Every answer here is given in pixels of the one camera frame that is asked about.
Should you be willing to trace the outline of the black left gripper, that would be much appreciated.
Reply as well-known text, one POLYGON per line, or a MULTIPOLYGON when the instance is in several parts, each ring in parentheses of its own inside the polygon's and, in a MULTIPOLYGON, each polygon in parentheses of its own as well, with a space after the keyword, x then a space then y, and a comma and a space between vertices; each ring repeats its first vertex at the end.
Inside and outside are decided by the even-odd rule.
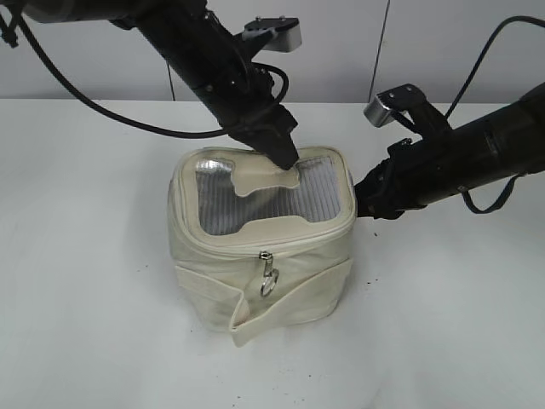
POLYGON ((214 16, 165 19, 165 59, 235 141, 291 169, 298 152, 291 132, 298 123, 273 96, 272 69, 253 62, 263 43, 244 41, 214 16))

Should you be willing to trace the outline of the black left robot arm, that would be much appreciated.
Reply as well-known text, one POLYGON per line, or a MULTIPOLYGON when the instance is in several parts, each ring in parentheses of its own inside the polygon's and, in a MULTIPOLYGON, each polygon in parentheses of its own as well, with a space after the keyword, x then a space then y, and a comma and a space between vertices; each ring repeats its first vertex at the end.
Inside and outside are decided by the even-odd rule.
POLYGON ((24 35, 37 57, 77 100, 116 122, 156 135, 202 140, 228 135, 265 155, 283 170, 299 155, 291 138, 298 125, 282 101, 287 74, 255 56, 262 50, 289 53, 301 46, 296 17, 256 17, 237 34, 230 33, 205 1, 3 1, 10 14, 1 22, 1 39, 10 47, 24 35), (43 24, 108 21, 138 30, 167 65, 208 108, 218 130, 187 132, 138 122, 93 102, 55 66, 26 19, 43 24))

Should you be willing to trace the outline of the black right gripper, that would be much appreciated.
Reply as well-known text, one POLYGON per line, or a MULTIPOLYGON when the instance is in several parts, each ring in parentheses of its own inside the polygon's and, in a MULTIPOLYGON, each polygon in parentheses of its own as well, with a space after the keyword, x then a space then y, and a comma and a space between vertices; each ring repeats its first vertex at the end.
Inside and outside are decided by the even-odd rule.
POLYGON ((454 141, 410 144, 388 148, 382 160, 354 187, 358 217, 396 220, 408 210, 459 194, 462 144, 454 141))

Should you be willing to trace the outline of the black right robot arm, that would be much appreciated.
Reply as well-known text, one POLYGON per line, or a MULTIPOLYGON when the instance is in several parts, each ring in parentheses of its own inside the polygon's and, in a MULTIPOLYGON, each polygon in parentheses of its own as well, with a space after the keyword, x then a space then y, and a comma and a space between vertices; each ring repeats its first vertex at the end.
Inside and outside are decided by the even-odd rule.
POLYGON ((460 194, 475 214, 470 190, 507 179, 486 213, 501 209, 520 177, 544 170, 544 87, 454 129, 414 84, 376 95, 364 115, 380 128, 397 121, 421 136, 388 147, 381 161, 355 186, 360 217, 396 220, 408 210, 460 194))

